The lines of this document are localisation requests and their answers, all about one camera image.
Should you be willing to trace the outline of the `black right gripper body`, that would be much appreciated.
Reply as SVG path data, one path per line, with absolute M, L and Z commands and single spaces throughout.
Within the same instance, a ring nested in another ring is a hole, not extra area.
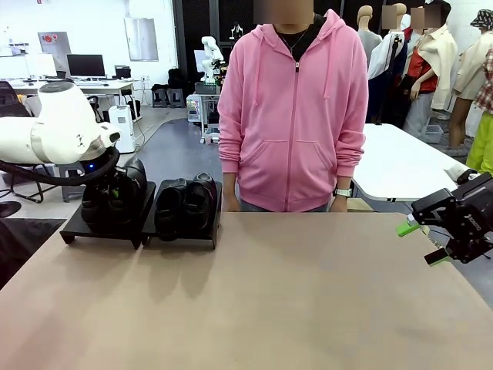
M 483 173 L 452 192 L 451 258 L 467 264 L 492 249 L 492 176 Z

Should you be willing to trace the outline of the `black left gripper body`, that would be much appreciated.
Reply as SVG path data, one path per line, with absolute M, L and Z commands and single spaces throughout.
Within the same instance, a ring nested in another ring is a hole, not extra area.
M 93 184 L 93 200 L 124 201 L 127 170 L 117 167 Z

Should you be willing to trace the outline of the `person's right hand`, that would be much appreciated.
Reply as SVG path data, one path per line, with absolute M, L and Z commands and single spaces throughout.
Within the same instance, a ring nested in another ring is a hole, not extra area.
M 240 202 L 236 196 L 236 173 L 223 174 L 223 199 L 227 212 L 240 211 Z

